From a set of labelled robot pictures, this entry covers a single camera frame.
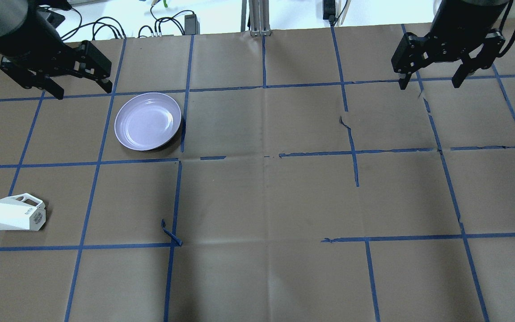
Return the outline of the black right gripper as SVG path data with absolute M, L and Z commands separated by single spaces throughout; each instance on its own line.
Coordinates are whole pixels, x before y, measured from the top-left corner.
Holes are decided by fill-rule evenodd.
M 393 53 L 392 68 L 398 73 L 399 88 L 405 90 L 411 74 L 419 69 L 433 63 L 460 61 L 452 76 L 452 86 L 458 89 L 468 76 L 474 75 L 478 69 L 488 69 L 494 63 L 505 41 L 499 29 L 491 29 L 481 35 L 474 35 L 471 31 L 444 35 L 429 32 L 423 37 L 407 32 Z

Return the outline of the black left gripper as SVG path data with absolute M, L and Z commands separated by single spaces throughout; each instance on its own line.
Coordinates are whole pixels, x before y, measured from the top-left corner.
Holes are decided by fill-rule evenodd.
M 106 93 L 112 93 L 109 77 L 112 61 L 90 41 L 82 41 L 73 48 L 63 44 L 61 49 L 23 56 L 2 57 L 0 70 L 25 89 L 44 89 L 58 100 L 63 100 L 65 90 L 53 80 L 59 76 L 74 76 L 96 82 Z

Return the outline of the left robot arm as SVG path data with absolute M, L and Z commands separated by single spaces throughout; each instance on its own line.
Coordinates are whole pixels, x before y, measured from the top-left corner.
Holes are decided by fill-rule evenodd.
M 39 8 L 72 9 L 67 0 L 0 0 L 0 69 L 25 89 L 45 90 L 61 100 L 54 77 L 71 75 L 112 92 L 112 61 L 90 41 L 73 48 L 63 42 Z

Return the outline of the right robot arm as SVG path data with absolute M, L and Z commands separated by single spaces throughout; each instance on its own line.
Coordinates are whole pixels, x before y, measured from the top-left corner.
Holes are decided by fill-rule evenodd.
M 494 25 L 510 7 L 508 0 L 442 0 L 429 32 L 406 32 L 392 56 L 399 88 L 406 89 L 414 73 L 433 63 L 460 61 L 452 76 L 459 88 L 478 69 L 488 69 L 502 53 L 505 37 Z

